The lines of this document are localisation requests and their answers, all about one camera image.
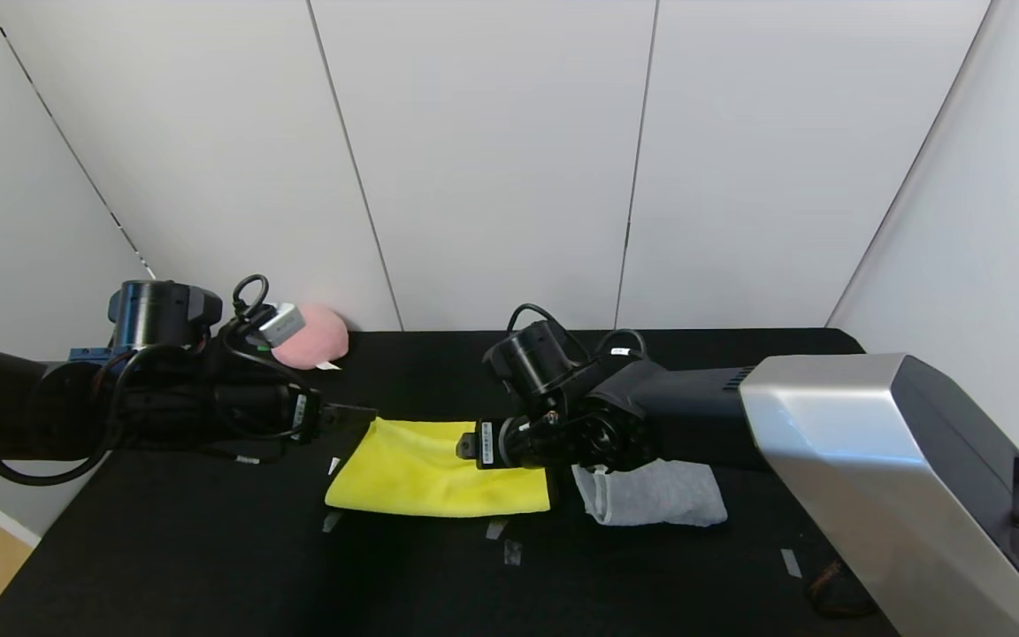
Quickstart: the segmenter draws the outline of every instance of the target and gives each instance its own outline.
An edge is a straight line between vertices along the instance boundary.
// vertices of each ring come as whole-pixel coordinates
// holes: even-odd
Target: white wall panel
[[[109,295],[145,275],[0,33],[0,352],[64,360],[69,348],[103,346]],[[73,464],[13,465],[50,475]],[[0,477],[0,521],[33,543],[86,480],[32,487]]]
[[[654,2],[312,4],[405,326],[611,326]]]
[[[662,0],[620,324],[820,326],[986,0]]]
[[[398,322],[304,0],[0,0],[85,169],[159,277]]]
[[[1019,446],[1019,1],[995,4],[832,326],[938,367]]]

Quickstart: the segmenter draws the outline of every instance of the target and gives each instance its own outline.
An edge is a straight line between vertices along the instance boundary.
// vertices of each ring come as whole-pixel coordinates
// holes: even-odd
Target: black tablecloth
[[[345,369],[317,383],[388,419],[504,414],[480,365],[500,335],[353,334]],[[675,370],[861,351],[823,329],[644,335]],[[355,443],[327,436],[261,467],[114,453],[4,590],[0,636],[894,634],[881,614],[808,607],[781,549],[807,572],[828,545],[775,476],[715,471],[729,521],[707,529],[600,527],[557,472],[553,512],[514,517],[498,540],[488,520],[356,512],[324,533],[329,460]],[[505,565],[505,540],[520,566]]]

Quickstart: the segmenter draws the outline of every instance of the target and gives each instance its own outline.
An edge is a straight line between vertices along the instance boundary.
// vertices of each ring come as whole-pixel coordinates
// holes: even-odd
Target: white cloth
[[[681,524],[710,526],[726,521],[718,481],[707,465],[656,460],[634,472],[607,473],[575,466],[573,476],[584,511],[605,526]]]

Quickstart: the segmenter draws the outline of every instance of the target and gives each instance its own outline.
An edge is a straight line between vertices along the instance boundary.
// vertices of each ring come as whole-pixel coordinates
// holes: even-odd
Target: sticker
[[[305,407],[309,403],[309,399],[304,393],[299,394],[299,403],[293,407],[293,426],[291,428],[299,428],[301,423],[305,420]],[[290,439],[301,439],[301,434],[296,432],[296,434],[290,436]]]
[[[293,408],[293,428],[299,427],[301,425],[301,420],[305,419],[305,406],[308,402],[309,400],[306,394],[299,394],[299,403],[297,403],[297,406]]]
[[[509,524],[509,520],[506,518],[493,518],[490,520],[490,525],[486,526],[486,539],[496,540],[501,537],[501,532],[505,531],[506,524]]]
[[[785,560],[785,568],[788,569],[789,575],[793,577],[801,577],[801,565],[797,564],[796,555],[793,553],[792,548],[782,548],[781,556]]]
[[[506,566],[521,566],[521,541],[506,540],[505,551],[502,553]]]
[[[322,532],[322,533],[331,533],[332,529],[334,529],[336,527],[336,523],[338,523],[340,521],[340,516],[343,516],[343,515],[344,515],[344,512],[329,512],[328,515],[325,516],[325,521],[324,521],[324,523],[322,523],[322,527],[320,528],[320,532]]]
[[[493,464],[493,423],[489,420],[482,422],[482,464],[489,466]]]

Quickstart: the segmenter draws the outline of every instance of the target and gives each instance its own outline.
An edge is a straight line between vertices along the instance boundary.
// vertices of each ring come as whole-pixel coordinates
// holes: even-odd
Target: pink ball
[[[282,366],[312,370],[348,353],[348,329],[344,321],[319,304],[299,305],[305,327],[274,348],[274,359]]]

